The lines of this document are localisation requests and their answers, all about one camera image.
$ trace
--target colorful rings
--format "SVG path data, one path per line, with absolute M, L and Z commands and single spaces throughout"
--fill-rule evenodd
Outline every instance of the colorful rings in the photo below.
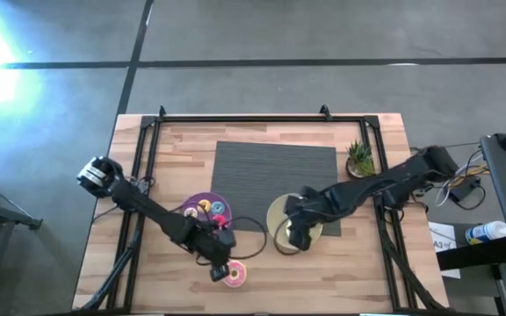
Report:
M 214 214 L 222 214 L 226 210 L 226 206 L 220 202 L 216 201 L 212 203 L 212 213 Z
M 197 218 L 199 215 L 199 212 L 194 207 L 188 207 L 186 210 L 184 210 L 183 215 L 184 216 L 193 216 L 193 218 Z
M 200 200 L 199 205 L 204 212 L 210 212 L 211 204 L 207 199 Z
M 217 221 L 220 226 L 224 226 L 224 224 L 226 224 L 226 218 L 221 215 L 214 216 L 213 220 Z

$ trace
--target pink donut toy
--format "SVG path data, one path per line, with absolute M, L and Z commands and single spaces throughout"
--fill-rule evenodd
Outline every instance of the pink donut toy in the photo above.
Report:
M 245 283 L 245 277 L 247 276 L 247 270 L 243 263 L 237 260 L 230 260 L 228 263 L 229 276 L 224 278 L 224 284 L 231 288 L 242 286 Z

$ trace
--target gold plate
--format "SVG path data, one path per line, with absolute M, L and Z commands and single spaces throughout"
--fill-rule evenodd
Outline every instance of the gold plate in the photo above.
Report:
M 286 200 L 289 196 L 300 198 L 300 194 L 296 193 L 288 193 L 281 197 L 278 197 L 275 199 L 271 206 L 269 207 L 269 211 L 267 212 L 267 227 L 269 228 L 269 233 L 271 234 L 271 237 L 275 239 L 275 232 L 277 231 L 278 225 L 282 223 L 283 220 L 286 219 L 285 214 L 285 205 Z M 290 221 L 288 223 L 285 223 L 280 229 L 278 230 L 278 236 L 276 237 L 277 243 L 283 247 L 290 250 L 298 250 L 295 246 L 291 245 L 288 242 L 288 236 L 290 235 L 290 232 L 288 230 L 288 227 L 290 226 Z M 312 227 L 309 230 L 309 236 L 312 237 L 312 244 L 317 241 L 318 238 L 322 235 L 322 229 L 323 224 L 317 224 L 314 227 Z

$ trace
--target black metal frame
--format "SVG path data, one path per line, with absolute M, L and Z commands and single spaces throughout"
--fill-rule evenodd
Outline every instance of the black metal frame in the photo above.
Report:
M 295 116 L 295 115 L 243 115 L 243 116 L 167 116 L 163 107 L 160 108 L 158 116 L 144 116 L 141 119 L 140 134 L 138 136 L 138 143 L 136 145 L 136 152 L 134 155 L 134 164 L 132 169 L 132 177 L 137 177 L 141 168 L 141 157 L 143 153 L 143 144 L 146 139 L 147 130 L 153 126 L 153 134 L 150 143 L 148 165 L 144 179 L 148 181 L 153 174 L 153 167 L 156 157 L 157 142 L 159 141 L 160 124 L 161 123 L 204 123 L 204 122 L 351 122 L 358 123 L 362 135 L 362 141 L 366 145 L 370 145 L 368 128 L 371 127 L 374 131 L 374 136 L 377 144 L 377 154 L 379 163 L 382 169 L 387 169 L 386 150 L 381 135 L 380 121 L 377 116 L 332 116 L 327 106 L 323 105 L 320 109 L 320 114 L 313 116 Z M 408 265 L 408 257 L 401 231 L 400 219 L 396 212 L 391 212 L 392 228 L 394 233 L 394 242 L 391 241 L 387 234 L 387 223 L 385 221 L 386 209 L 381 203 L 380 197 L 374 199 L 374 210 L 377 218 L 377 226 L 379 231 L 380 242 L 383 248 L 384 268 L 386 271 L 387 284 L 392 302 L 392 313 L 406 313 L 411 315 L 431 315 L 431 316 L 472 316 L 480 314 L 460 313 L 449 310 L 436 310 L 434 305 L 425 303 L 429 309 L 418 309 L 416 303 L 416 291 L 413 285 L 418 288 L 424 289 L 416 276 L 411 272 Z M 117 246 L 117 254 L 115 258 L 115 265 L 111 275 L 106 279 L 103 286 L 99 289 L 98 293 L 101 294 L 99 301 L 94 301 L 89 310 L 77 310 L 69 313 L 76 315 L 100 315 L 100 314 L 129 314 L 132 310 L 132 299 L 134 297 L 134 286 L 138 269 L 138 258 L 140 255 L 141 237 L 143 235 L 143 228 L 145 217 L 138 214 L 136 228 L 134 229 L 134 236 L 131 242 L 127 245 L 127 236 L 130 226 L 130 220 L 133 214 L 125 212 L 122 224 L 119 231 L 119 242 Z M 387 247 L 397 249 L 397 264 L 401 270 L 405 270 L 406 274 L 402 273 L 405 292 L 408 298 L 408 307 L 402 307 L 399 297 L 397 284 L 395 282 L 394 265 L 392 264 L 391 253 L 386 250 Z M 126 281 L 126 293 L 123 300 L 123 305 L 117 307 L 118 296 L 118 277 L 122 270 L 130 262 L 128 271 L 128 278 Z M 98 310 L 99 306 L 104 300 L 105 295 L 108 296 L 106 308 Z

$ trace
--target plant pot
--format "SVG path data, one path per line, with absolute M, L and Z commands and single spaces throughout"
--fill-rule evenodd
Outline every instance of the plant pot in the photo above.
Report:
M 344 169 L 347 171 L 347 175 L 349 175 L 349 177 L 351 178 L 362 179 L 365 177 L 358 171 L 358 168 L 355 166 L 354 163 L 352 163 L 350 157 L 347 158 L 347 162 L 344 165 Z

